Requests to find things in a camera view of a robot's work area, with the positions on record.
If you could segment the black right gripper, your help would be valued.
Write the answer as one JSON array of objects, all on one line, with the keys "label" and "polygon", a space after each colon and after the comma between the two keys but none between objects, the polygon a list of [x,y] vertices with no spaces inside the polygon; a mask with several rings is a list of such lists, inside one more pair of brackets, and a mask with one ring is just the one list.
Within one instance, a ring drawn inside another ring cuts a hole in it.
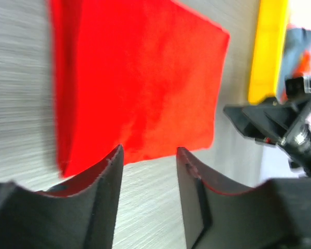
[{"label": "black right gripper", "polygon": [[223,112],[242,136],[284,147],[295,136],[306,132],[311,97],[300,97],[284,104],[267,100],[258,105],[226,105]]}]

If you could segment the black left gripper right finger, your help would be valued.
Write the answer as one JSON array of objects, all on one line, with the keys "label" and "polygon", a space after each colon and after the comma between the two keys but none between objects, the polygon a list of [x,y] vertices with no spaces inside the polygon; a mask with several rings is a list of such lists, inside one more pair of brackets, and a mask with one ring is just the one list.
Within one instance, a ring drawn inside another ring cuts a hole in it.
[{"label": "black left gripper right finger", "polygon": [[176,154],[187,248],[311,248],[311,178],[273,178],[256,187]]}]

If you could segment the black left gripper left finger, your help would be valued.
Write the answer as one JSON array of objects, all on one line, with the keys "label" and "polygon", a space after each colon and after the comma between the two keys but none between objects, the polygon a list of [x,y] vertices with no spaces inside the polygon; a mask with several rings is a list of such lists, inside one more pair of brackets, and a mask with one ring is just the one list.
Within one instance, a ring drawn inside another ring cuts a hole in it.
[{"label": "black left gripper left finger", "polygon": [[111,248],[123,163],[118,145],[47,191],[0,183],[0,248]]}]

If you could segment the red t shirt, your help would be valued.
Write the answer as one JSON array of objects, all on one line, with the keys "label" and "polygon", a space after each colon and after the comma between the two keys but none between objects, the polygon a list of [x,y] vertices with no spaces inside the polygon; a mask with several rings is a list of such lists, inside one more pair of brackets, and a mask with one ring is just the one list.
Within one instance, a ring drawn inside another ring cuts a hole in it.
[{"label": "red t shirt", "polygon": [[209,148],[230,34],[177,1],[49,1],[57,163]]}]

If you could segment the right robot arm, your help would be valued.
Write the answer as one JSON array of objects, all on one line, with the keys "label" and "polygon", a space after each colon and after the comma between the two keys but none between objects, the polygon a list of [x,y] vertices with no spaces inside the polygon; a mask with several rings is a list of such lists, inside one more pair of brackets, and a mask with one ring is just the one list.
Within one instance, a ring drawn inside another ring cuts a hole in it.
[{"label": "right robot arm", "polygon": [[273,178],[257,187],[205,165],[186,148],[176,163],[187,248],[311,248],[311,95],[284,104],[231,106],[237,131],[278,145],[302,178]]}]

